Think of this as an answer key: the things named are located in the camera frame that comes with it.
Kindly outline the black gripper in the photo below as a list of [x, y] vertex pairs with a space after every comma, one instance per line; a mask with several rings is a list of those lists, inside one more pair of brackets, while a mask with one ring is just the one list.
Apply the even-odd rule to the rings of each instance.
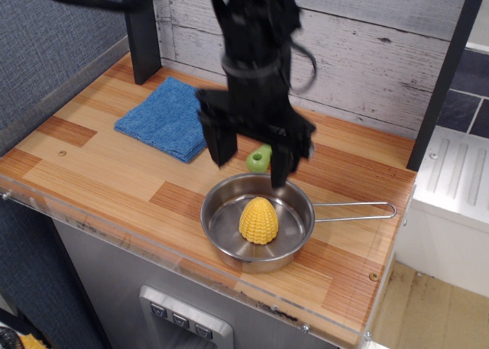
[[221, 167], [237, 152], [237, 135], [272, 147], [271, 185], [285, 186], [302, 158], [311, 157], [315, 125], [296, 112], [283, 75], [262, 78], [227, 75], [226, 90], [200, 89], [199, 120], [213, 162]]

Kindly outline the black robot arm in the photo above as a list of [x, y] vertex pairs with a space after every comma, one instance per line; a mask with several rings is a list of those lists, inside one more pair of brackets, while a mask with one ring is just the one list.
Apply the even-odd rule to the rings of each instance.
[[315, 126], [290, 104], [292, 33], [300, 28], [294, 0], [211, 0], [222, 30], [225, 90], [199, 90], [199, 120], [212, 160], [237, 152], [237, 136], [269, 144], [271, 185], [280, 188], [311, 154]]

